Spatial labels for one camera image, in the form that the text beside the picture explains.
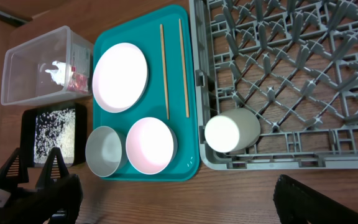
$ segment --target gray cup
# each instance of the gray cup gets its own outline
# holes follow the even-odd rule
[[[101,126],[90,134],[85,148],[86,162],[91,171],[108,177],[128,161],[125,150],[126,137],[113,128]]]

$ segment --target wooden chopstick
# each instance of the wooden chopstick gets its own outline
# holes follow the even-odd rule
[[[190,117],[189,112],[189,96],[187,92],[187,76],[186,76],[186,63],[185,63],[185,49],[183,46],[183,31],[181,29],[181,19],[179,19],[179,33],[180,33],[180,50],[181,50],[181,66],[183,70],[183,83],[185,86],[185,103],[186,103],[186,117]]]
[[[165,107],[167,108],[167,119],[169,119],[167,66],[165,64],[164,29],[163,29],[162,24],[160,24],[160,36],[161,36],[162,70],[163,70],[163,74],[164,74]]]

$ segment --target blue tray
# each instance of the blue tray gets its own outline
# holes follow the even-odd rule
[[[190,118],[186,118],[183,70],[181,65],[179,19],[182,21],[185,44],[186,72]],[[163,24],[165,58],[167,63],[170,119],[167,120],[163,85],[160,24]],[[93,129],[109,126],[127,134],[141,118],[154,117],[172,128],[178,139],[174,160],[159,174],[141,174],[128,162],[105,180],[184,181],[192,178],[200,164],[196,117],[195,81],[188,25],[188,16],[181,6],[167,6],[145,16],[103,32],[94,45],[93,65],[107,49],[121,42],[132,43],[141,49],[149,68],[149,80],[141,99],[122,113],[108,113],[93,99]]]

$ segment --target clear plastic container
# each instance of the clear plastic container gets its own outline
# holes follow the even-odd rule
[[[6,52],[2,105],[46,105],[91,94],[93,44],[55,29]]]

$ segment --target black container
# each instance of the black container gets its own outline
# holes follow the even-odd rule
[[[20,148],[24,155],[27,167],[42,167],[43,164],[34,162],[34,144],[36,119],[43,113],[51,113],[64,109],[75,109],[75,133],[74,133],[74,162],[66,164],[67,167],[85,162],[86,146],[86,107],[74,102],[59,103],[56,105],[26,110],[22,115],[22,130]]]

